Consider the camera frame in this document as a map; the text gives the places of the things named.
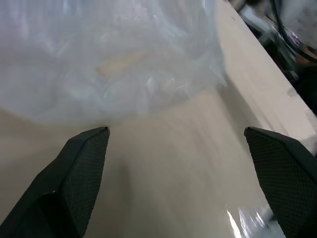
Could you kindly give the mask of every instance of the beige surface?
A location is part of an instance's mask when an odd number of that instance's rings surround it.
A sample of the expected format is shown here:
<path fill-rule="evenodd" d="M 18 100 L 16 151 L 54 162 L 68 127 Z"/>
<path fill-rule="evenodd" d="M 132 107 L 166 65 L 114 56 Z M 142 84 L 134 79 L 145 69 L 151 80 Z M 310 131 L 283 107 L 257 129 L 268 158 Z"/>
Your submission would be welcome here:
<path fill-rule="evenodd" d="M 246 126 L 297 139 L 315 118 L 244 25 L 218 1 L 227 87 L 110 128 L 102 186 L 86 237 L 232 237 L 229 211 L 266 204 Z M 0 112 L 0 222 L 66 140 L 86 128 L 38 126 Z"/>

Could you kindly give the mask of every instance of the plastic bag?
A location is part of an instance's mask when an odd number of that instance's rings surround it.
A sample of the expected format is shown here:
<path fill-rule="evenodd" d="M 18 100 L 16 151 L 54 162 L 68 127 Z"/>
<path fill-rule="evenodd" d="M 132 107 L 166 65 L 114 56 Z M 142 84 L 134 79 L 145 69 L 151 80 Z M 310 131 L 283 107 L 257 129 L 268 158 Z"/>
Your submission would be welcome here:
<path fill-rule="evenodd" d="M 214 0 L 2 0 L 0 107 L 112 124 L 222 82 Z"/>

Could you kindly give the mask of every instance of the clear plastic bag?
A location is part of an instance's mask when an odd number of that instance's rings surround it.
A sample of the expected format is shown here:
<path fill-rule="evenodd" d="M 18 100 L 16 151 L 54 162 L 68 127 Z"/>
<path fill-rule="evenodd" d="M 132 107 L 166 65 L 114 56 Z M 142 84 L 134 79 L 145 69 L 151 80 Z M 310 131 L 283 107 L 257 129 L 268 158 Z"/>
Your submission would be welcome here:
<path fill-rule="evenodd" d="M 0 107 L 112 124 L 225 83 L 214 0 L 2 0 Z"/>

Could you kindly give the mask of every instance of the cable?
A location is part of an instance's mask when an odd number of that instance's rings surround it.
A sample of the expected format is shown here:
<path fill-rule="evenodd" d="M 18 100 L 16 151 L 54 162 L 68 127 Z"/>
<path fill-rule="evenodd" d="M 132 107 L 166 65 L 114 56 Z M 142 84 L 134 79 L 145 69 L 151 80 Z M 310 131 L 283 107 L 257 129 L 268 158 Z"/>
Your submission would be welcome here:
<path fill-rule="evenodd" d="M 271 5 L 272 5 L 272 10 L 273 10 L 273 14 L 275 16 L 276 19 L 276 23 L 277 23 L 277 28 L 278 28 L 278 32 L 281 34 L 281 36 L 283 37 L 284 41 L 286 42 L 286 44 L 293 50 L 295 51 L 297 54 L 299 54 L 300 56 L 306 58 L 307 60 L 317 63 L 317 59 L 314 57 L 311 57 L 310 55 L 306 54 L 305 52 L 303 52 L 301 49 L 299 49 L 294 42 L 292 42 L 289 37 L 287 36 L 285 30 L 284 30 L 284 26 L 282 24 L 281 18 L 279 17 L 278 11 L 277 11 L 277 7 L 276 7 L 276 3 L 275 0 L 270 0 L 271 1 Z"/>

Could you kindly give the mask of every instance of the black cable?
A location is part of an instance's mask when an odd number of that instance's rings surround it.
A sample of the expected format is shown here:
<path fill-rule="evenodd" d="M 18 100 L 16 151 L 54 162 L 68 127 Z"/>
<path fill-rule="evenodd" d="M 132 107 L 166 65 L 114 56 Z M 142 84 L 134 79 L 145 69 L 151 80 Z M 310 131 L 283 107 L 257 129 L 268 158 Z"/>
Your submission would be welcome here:
<path fill-rule="evenodd" d="M 295 51 L 297 54 L 299 54 L 300 56 L 306 58 L 307 60 L 309 60 L 309 61 L 311 61 L 311 62 L 317 63 L 317 59 L 316 59 L 316 58 L 311 57 L 310 55 L 308 55 L 308 54 L 306 54 L 305 52 L 303 52 L 302 50 L 300 50 L 300 49 L 297 47 L 297 45 L 295 45 L 295 43 L 289 39 L 288 35 L 286 34 L 286 32 L 285 32 L 285 30 L 284 30 L 284 26 L 283 26 L 283 24 L 282 24 L 281 18 L 279 17 L 275 0 L 270 0 L 270 1 L 271 1 L 271 5 L 272 5 L 273 14 L 274 14 L 275 19 L 276 19 L 278 32 L 281 34 L 281 36 L 283 37 L 283 39 L 284 39 L 284 41 L 286 42 L 286 44 L 287 44 L 293 51 Z"/>

